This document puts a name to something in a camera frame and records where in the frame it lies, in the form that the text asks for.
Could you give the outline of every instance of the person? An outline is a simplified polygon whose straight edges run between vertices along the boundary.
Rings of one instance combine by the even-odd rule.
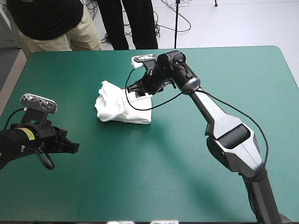
[[[13,34],[26,58],[39,51],[101,50],[81,0],[7,0]]]
[[[157,49],[151,0],[97,0],[108,38],[114,50],[129,49],[124,35],[121,1],[128,16],[136,49]]]

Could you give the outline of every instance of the crumpled fabric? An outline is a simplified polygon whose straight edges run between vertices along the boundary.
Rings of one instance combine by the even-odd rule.
[[[132,108],[126,99],[125,90],[108,81],[103,81],[99,94],[94,106],[98,111],[97,117],[101,121],[115,120],[144,125],[151,123],[151,110],[138,111]],[[135,108],[148,109],[152,107],[151,95],[146,94],[136,98],[135,93],[131,92],[127,93],[127,96]]]

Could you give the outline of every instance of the green tabletop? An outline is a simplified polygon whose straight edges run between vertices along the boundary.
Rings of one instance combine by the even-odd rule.
[[[100,122],[94,108],[101,82],[121,88],[131,57],[169,50],[34,53],[1,118],[21,107],[24,93],[56,101],[53,125],[80,143],[77,154],[53,154],[53,171],[35,155],[0,170],[0,220],[254,222],[244,183],[206,147],[206,122],[188,96],[152,111],[150,125]],[[299,92],[274,46],[181,49],[204,90],[250,114],[269,141],[267,163],[281,213],[299,220]],[[136,70],[131,82],[144,69]],[[179,93],[171,86],[153,105]],[[262,157],[264,142],[257,128]],[[12,122],[20,121],[22,113]]]

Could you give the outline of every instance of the person's leg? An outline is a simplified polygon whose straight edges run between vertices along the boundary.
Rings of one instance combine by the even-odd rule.
[[[71,50],[70,40],[66,34],[48,41],[34,40],[22,33],[21,35],[27,47],[32,53],[42,52],[42,51],[70,51]]]
[[[136,49],[157,49],[153,6],[151,0],[122,0]]]
[[[98,6],[108,38],[114,50],[129,49],[127,39],[124,35],[121,1],[98,0]]]
[[[82,20],[67,34],[71,40],[72,50],[101,50],[100,38],[95,24],[84,6]]]

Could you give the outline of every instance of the black cable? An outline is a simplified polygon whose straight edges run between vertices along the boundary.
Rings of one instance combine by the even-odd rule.
[[[97,13],[99,10],[97,1],[96,0],[87,0],[85,5],[89,11],[91,18],[94,20],[94,18],[97,16]]]
[[[127,98],[127,101],[128,101],[128,103],[129,103],[129,105],[130,105],[133,109],[135,109],[135,110],[138,110],[138,111],[149,111],[149,110],[155,109],[155,108],[157,108],[157,107],[160,107],[160,106],[162,106],[162,105],[164,105],[164,104],[167,104],[167,103],[169,103],[170,101],[174,100],[175,98],[177,98],[177,97],[179,97],[180,95],[183,94],[183,93],[181,92],[181,93],[179,93],[178,95],[176,95],[175,97],[173,97],[173,98],[171,98],[171,99],[165,101],[164,103],[161,103],[161,104],[159,104],[159,105],[157,105],[157,106],[154,106],[154,107],[152,107],[152,108],[148,108],[148,109],[139,109],[139,108],[135,108],[133,105],[131,105],[131,103],[130,103],[130,101],[129,101],[129,99],[128,99],[128,95],[127,95],[127,85],[128,85],[128,81],[129,81],[129,79],[130,79],[131,74],[133,73],[133,71],[135,71],[135,69],[132,69],[132,70],[131,70],[131,72],[130,72],[128,78],[127,78],[127,81],[126,81],[126,84],[125,84],[125,95],[126,95],[126,98]]]
[[[10,119],[11,119],[17,112],[19,112],[19,111],[23,111],[23,110],[24,110],[24,108],[21,108],[21,109],[19,109],[19,110],[14,111],[14,112],[8,117],[7,122],[6,122],[6,124],[5,124],[3,130],[6,130],[6,128],[7,128],[7,126],[8,126],[8,123],[9,123]]]
[[[260,177],[260,178],[257,179],[257,177],[258,177],[260,174],[262,174],[262,172],[265,170],[266,163],[267,163],[267,160],[268,160],[268,153],[269,153],[269,145],[268,145],[267,138],[266,138],[266,136],[265,136],[265,134],[264,134],[262,128],[259,126],[259,124],[258,124],[255,120],[253,120],[253,118],[251,118],[249,115],[245,114],[244,112],[242,112],[242,111],[239,110],[238,108],[236,108],[236,107],[230,105],[229,103],[224,102],[223,100],[218,99],[217,97],[211,95],[210,93],[208,93],[208,92],[206,92],[206,91],[204,91],[204,90],[196,90],[196,91],[197,91],[197,92],[202,92],[202,93],[204,93],[204,94],[210,96],[211,98],[213,98],[213,99],[215,99],[215,100],[217,100],[217,101],[219,101],[219,102],[221,102],[221,103],[223,103],[223,104],[225,104],[225,105],[227,105],[227,106],[233,108],[234,110],[236,110],[236,111],[238,111],[239,113],[243,114],[245,117],[249,118],[249,119],[250,119],[250,120],[251,120],[251,121],[258,127],[258,129],[260,130],[260,132],[261,132],[261,134],[262,134],[262,136],[263,136],[263,139],[264,139],[264,141],[265,141],[265,144],[266,144],[266,155],[265,155],[264,163],[263,163],[263,166],[262,166],[262,169],[260,170],[260,172],[259,172],[257,175],[255,175],[253,178],[247,178],[247,177],[245,177],[245,176],[243,176],[243,175],[242,175],[242,176],[243,176],[245,179],[247,179],[247,180],[249,180],[249,181],[252,181],[252,182],[260,181],[260,180],[262,180],[264,177],[266,177],[266,175],[263,175],[262,177]]]
[[[171,9],[173,12],[176,12],[167,2],[165,2],[164,0],[161,0],[169,9]],[[189,24],[189,28],[188,29],[185,29],[185,30],[178,30],[178,32],[186,32],[186,31],[189,31],[191,29],[191,23],[184,17],[182,16],[182,14],[178,14],[180,17],[182,17],[188,24]],[[163,27],[163,28],[166,28],[166,29],[170,29],[172,31],[175,31],[175,29],[172,29],[172,28],[169,28],[169,27],[166,27],[166,26],[162,26],[160,25],[160,27]]]
[[[162,1],[165,5],[167,5],[168,8],[170,8],[172,11],[175,12],[175,10],[174,10],[168,3],[166,3],[166,2],[163,1],[163,0],[161,0],[161,1]],[[159,25],[159,24],[158,24],[158,22],[159,22],[158,14],[157,14],[155,11],[153,11],[153,12],[154,12],[154,15],[156,15],[156,17],[157,17],[156,20],[154,19],[154,27],[155,27],[155,32],[156,32],[156,36],[157,36],[157,37],[161,37],[161,34],[160,34],[160,28],[161,28],[161,27],[163,27],[163,28],[165,28],[165,29],[169,29],[169,30],[175,31],[175,29],[172,29],[172,28],[170,28],[170,27]],[[184,16],[182,16],[182,14],[179,13],[178,15],[181,16],[181,17],[182,17],[182,18],[189,24],[189,28],[188,28],[188,29],[185,29],[185,30],[178,30],[178,32],[187,32],[187,31],[189,31],[189,30],[191,29],[191,23],[190,23]],[[130,24],[124,24],[124,26],[125,26],[125,27],[130,27],[130,28],[131,28]],[[129,32],[129,33],[125,32],[124,34],[125,34],[125,36],[127,36],[127,35],[132,36],[132,31]],[[107,42],[110,43],[110,39],[109,39],[109,37],[108,37],[107,34],[105,34],[104,38],[101,39],[100,41],[101,41],[101,43],[107,43]]]
[[[28,147],[27,149],[31,149],[38,157],[38,160],[48,169],[48,170],[53,170],[55,168],[55,164],[52,160],[52,158],[49,156],[48,153],[42,150],[44,146],[44,142],[41,144],[40,147]],[[47,161],[41,156],[41,153],[46,157]]]

